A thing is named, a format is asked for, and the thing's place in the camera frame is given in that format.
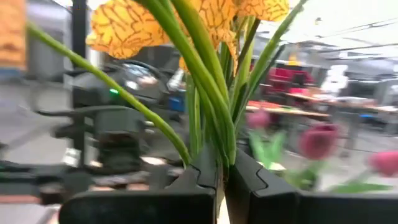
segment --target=green leaf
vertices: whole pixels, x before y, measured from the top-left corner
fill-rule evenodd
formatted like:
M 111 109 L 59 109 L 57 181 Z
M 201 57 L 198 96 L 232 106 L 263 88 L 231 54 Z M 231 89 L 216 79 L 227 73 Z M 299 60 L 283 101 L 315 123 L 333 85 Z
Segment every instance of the green leaf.
M 198 90 L 190 75 L 186 75 L 187 93 L 186 104 L 189 118 L 190 152 L 191 157 L 195 158 L 201 150 L 201 121 L 200 121 L 200 102 Z
M 253 149 L 254 157 L 257 161 L 261 162 L 262 165 L 268 169 L 271 166 L 272 161 L 270 157 L 267 157 L 266 147 L 260 131 L 250 131 L 249 138 L 251 147 Z
M 251 26 L 253 26 L 255 18 L 254 17 L 250 17 L 248 19 L 248 27 L 250 28 Z M 249 47 L 246 50 L 247 53 L 245 53 L 245 58 L 244 60 L 241 62 L 241 68 L 238 70 L 238 74 L 236 75 L 235 79 L 234 79 L 234 85 L 233 85 L 233 90 L 232 90 L 232 95 L 233 95 L 233 99 L 231 102 L 231 112 L 234 112 L 235 106 L 236 106 L 236 102 L 239 98 L 239 94 L 240 94 L 240 90 L 242 88 L 242 86 L 247 82 L 248 80 L 248 76 L 249 76 L 249 70 L 250 70 L 250 64 L 251 64 L 251 57 L 252 57 L 252 53 L 253 53 L 253 42 L 252 39 L 248 39 L 248 35 L 249 34 L 249 29 L 246 31 L 245 33 L 245 44 L 249 42 Z
M 250 31 L 248 31 L 246 34 L 243 48 L 242 48 L 241 54 L 239 55 L 239 58 L 238 58 L 238 70 L 241 67 L 241 64 L 243 63 L 243 60 L 246 57 L 247 52 L 249 51 L 250 45 L 253 44 L 253 38 L 256 35 L 257 28 L 259 27 L 260 22 L 261 22 L 261 20 L 259 20 L 259 19 L 256 19 L 256 18 L 253 18 L 253 19 L 254 19 L 253 21 L 248 22 L 249 24 L 251 24 Z
M 282 151 L 284 148 L 285 139 L 286 139 L 285 131 L 279 131 L 272 136 L 268 149 L 271 153 L 272 162 L 275 163 L 279 162 L 280 156 L 282 155 Z
M 286 30 L 289 28 L 291 23 L 293 23 L 294 19 L 296 18 L 297 14 L 302 10 L 303 5 L 307 2 L 308 0 L 300 0 L 300 2 L 293 8 L 293 10 L 289 13 L 289 15 L 284 19 L 284 21 L 281 23 L 281 25 L 278 27 L 278 29 L 275 31 L 275 34 L 272 36 L 271 40 L 267 43 L 265 49 L 262 51 L 260 54 L 259 60 L 256 62 L 251 74 L 250 74 L 250 79 L 248 80 L 248 87 L 246 90 L 246 95 L 242 99 L 242 102 L 237 103 L 237 105 L 244 105 L 248 103 L 249 98 L 251 95 L 254 93 L 256 88 L 259 85 L 259 82 L 261 78 L 263 77 L 263 74 L 265 73 L 266 75 L 268 74 L 267 70 L 271 68 L 271 65 L 273 64 L 274 60 L 277 59 L 276 56 L 278 56 L 282 51 L 278 51 L 275 56 L 270 60 L 270 58 L 273 56 L 276 48 L 278 47 L 278 43 L 280 41 L 280 38 L 282 35 L 286 32 Z M 241 115 L 243 111 L 246 109 L 244 106 L 242 108 L 233 108 L 236 113 L 235 120 L 234 120 L 234 125 L 235 129 L 238 128 L 238 124 L 241 119 Z
M 229 52 L 228 46 L 226 43 L 222 42 L 221 43 L 221 51 L 220 51 L 220 63 L 221 67 L 223 68 L 223 73 L 224 73 L 224 79 L 227 80 L 227 73 L 226 73 L 226 68 L 228 66 L 228 57 L 231 57 L 231 54 Z
M 242 114 L 239 113 L 239 112 L 241 112 L 241 108 L 245 108 L 246 109 L 246 104 L 243 104 L 243 102 L 244 102 L 243 99 L 244 99 L 244 97 L 246 95 L 247 87 L 248 87 L 247 83 L 242 85 L 241 89 L 239 90 L 239 93 L 237 93 L 239 95 L 238 95 L 238 99 L 236 100 L 236 104 L 235 104 L 234 110 L 233 110 L 233 108 L 231 109 L 232 110 L 232 120 L 235 123 L 235 131 L 236 132 L 238 132 L 238 128 L 239 128 L 238 124 L 239 124 L 239 121 L 240 121 L 240 117 L 242 117 Z
M 237 21 L 237 26 L 238 26 L 238 28 L 236 29 L 236 38 L 238 38 L 238 40 L 239 40 L 239 38 L 240 38 L 240 33 L 241 33 L 241 31 L 243 30 L 243 27 L 246 25 L 246 23 L 247 23 L 247 21 L 248 21 L 248 16 L 245 16 L 245 17 L 243 17 L 243 18 L 238 18 L 238 20 L 239 21 Z
M 265 68 L 267 67 L 267 62 L 271 58 L 272 54 L 274 53 L 275 49 L 278 46 L 280 38 L 289 28 L 289 26 L 293 23 L 295 17 L 299 12 L 302 10 L 303 5 L 308 0 L 300 0 L 298 4 L 293 8 L 292 12 L 287 15 L 284 21 L 280 24 L 278 29 L 275 31 L 275 34 L 272 36 L 271 40 L 269 40 L 268 44 L 266 45 L 265 49 L 262 51 L 259 60 L 256 62 L 253 71 L 250 76 L 249 80 L 249 93 L 252 93 L 257 86 L 255 86 L 259 79 L 262 77 Z
M 154 125 L 157 126 L 170 139 L 170 141 L 173 143 L 176 150 L 180 154 L 181 159 L 184 162 L 185 166 L 191 163 L 191 157 L 188 153 L 187 147 L 185 147 L 184 142 L 182 141 L 180 136 L 177 135 L 177 133 L 175 133 L 173 128 L 169 124 L 167 124 L 159 115 L 152 112 L 150 109 L 148 109 L 142 103 L 140 103 L 139 100 L 137 100 L 135 97 L 133 97 L 128 91 L 126 91 L 123 87 L 121 87 L 118 83 L 116 83 L 116 81 L 114 81 L 106 73 L 104 73 L 100 69 L 98 69 L 95 66 L 93 66 L 92 64 L 90 64 L 87 60 L 85 60 L 84 58 L 82 58 L 81 56 L 76 54 L 75 52 L 71 51 L 66 46 L 64 46 L 60 42 L 56 41 L 54 38 L 52 38 L 45 32 L 41 31 L 33 23 L 30 23 L 30 22 L 27 23 L 27 31 L 33 37 L 41 40 L 43 43 L 45 43 L 48 46 L 50 46 L 51 48 L 55 49 L 57 52 L 61 53 L 62 55 L 67 56 L 72 62 L 75 62 L 81 68 L 87 69 L 92 74 L 94 74 L 96 77 L 103 80 L 105 82 L 105 84 L 107 84 L 111 88 L 117 90 L 119 92 L 119 95 L 123 99 L 125 99 L 127 102 L 132 104 L 138 111 L 143 113 L 148 120 L 152 121 L 154 123 Z
M 168 37 L 170 37 L 174 46 L 179 49 L 189 71 L 192 74 L 193 82 L 198 88 L 201 103 L 205 100 L 209 100 L 208 103 L 214 109 L 217 109 L 218 113 L 216 116 L 207 117 L 209 110 L 212 109 L 204 107 L 204 111 L 207 110 L 206 122 L 210 120 L 219 124 L 219 130 L 216 131 L 222 133 L 220 140 L 222 140 L 224 148 L 221 150 L 227 152 L 228 161 L 233 165 L 236 157 L 236 136 L 234 133 L 234 124 L 232 122 L 231 115 L 229 114 L 229 104 L 224 100 L 224 96 L 220 92 L 214 78 L 203 63 L 198 52 L 184 35 L 181 27 L 174 23 L 173 14 L 170 15 L 158 0 L 137 0 L 137 2 L 145 6 L 152 13 L 158 23 L 162 26 L 163 30 L 167 33 Z M 173 4 L 177 11 L 179 11 L 178 8 L 180 8 L 180 6 L 177 6 L 177 4 L 188 4 L 188 1 L 173 1 Z M 190 12 L 195 13 L 196 16 L 198 16 L 196 11 L 190 9 Z
M 318 179 L 320 169 L 324 165 L 324 161 L 312 161 L 304 170 L 299 172 L 289 172 L 287 181 L 301 190 L 311 190 L 312 185 Z
M 333 187 L 330 192 L 333 193 L 363 193 L 363 192 L 370 192 L 370 191 L 382 191 L 382 190 L 390 190 L 394 186 L 391 185 L 384 185 L 384 184 L 367 184 L 367 183 L 349 183 L 345 185 L 339 185 Z

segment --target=flower arrangement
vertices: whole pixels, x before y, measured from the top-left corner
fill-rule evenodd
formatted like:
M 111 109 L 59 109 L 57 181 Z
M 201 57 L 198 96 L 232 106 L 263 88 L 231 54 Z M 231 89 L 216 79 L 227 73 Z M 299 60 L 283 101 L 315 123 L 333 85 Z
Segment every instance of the flower arrangement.
M 298 146 L 301 149 L 301 154 L 308 161 L 307 166 L 303 170 L 284 170 L 280 173 L 279 170 L 274 170 L 272 165 L 280 162 L 280 155 L 284 148 L 284 134 L 282 132 L 276 132 L 273 136 L 266 134 L 269 114 L 265 110 L 248 114 L 246 122 L 250 128 L 250 141 L 256 160 L 298 189 L 311 191 L 317 189 L 318 176 L 325 166 L 326 160 L 336 149 L 335 143 L 338 138 L 336 125 L 321 123 L 306 130 L 302 134 Z M 332 186 L 327 191 L 360 193 L 391 189 L 392 186 L 389 185 L 369 184 L 366 181 L 373 174 L 392 177 L 398 173 L 398 152 L 387 151 L 373 154 L 369 158 L 369 166 L 370 170 L 366 170 L 342 184 Z
M 283 20 L 250 72 L 252 40 L 261 20 L 281 21 L 289 13 L 288 0 L 109 0 L 91 19 L 94 30 L 87 43 L 116 58 L 128 58 L 145 46 L 171 41 L 182 54 L 180 67 L 187 72 L 190 147 L 157 114 L 120 87 L 114 80 L 35 25 L 28 31 L 44 43 L 88 69 L 145 114 L 174 144 L 185 165 L 204 143 L 217 151 L 224 179 L 234 165 L 236 133 L 246 103 L 264 72 L 282 34 L 307 0 L 301 0 Z M 245 40 L 239 46 L 239 39 Z

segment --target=ceiling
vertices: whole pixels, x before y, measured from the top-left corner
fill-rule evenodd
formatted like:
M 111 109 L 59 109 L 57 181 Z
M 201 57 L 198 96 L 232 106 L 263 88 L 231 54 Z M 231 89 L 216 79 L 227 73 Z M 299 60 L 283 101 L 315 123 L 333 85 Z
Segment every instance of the ceiling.
M 397 9 L 396 0 L 309 0 L 282 40 L 321 50 L 330 59 L 398 60 Z M 262 21 L 258 36 L 272 37 L 279 24 Z

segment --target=white robot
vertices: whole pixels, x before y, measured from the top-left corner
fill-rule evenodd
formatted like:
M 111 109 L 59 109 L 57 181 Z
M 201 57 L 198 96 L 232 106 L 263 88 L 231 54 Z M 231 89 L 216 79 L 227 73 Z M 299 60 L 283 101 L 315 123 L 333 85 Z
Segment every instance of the white robot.
M 333 65 L 330 67 L 327 77 L 321 85 L 321 90 L 324 95 L 337 97 L 340 91 L 346 88 L 348 77 L 344 76 L 344 72 L 347 68 L 347 65 Z

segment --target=yellow flower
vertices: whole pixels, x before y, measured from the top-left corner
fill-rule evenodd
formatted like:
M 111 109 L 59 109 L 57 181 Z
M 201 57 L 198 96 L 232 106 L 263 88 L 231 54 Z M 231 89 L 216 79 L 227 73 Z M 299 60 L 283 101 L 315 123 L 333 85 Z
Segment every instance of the yellow flower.
M 266 21 L 280 21 L 289 12 L 288 0 L 191 0 L 191 4 L 207 27 L 214 48 L 220 42 L 227 44 L 235 68 L 238 53 L 236 34 L 231 31 L 233 17 L 256 16 Z M 86 43 L 120 59 L 136 55 L 143 47 L 169 42 L 153 15 L 133 0 L 110 0 L 100 5 L 91 18 L 91 28 L 93 33 Z M 183 60 L 180 67 L 185 68 Z

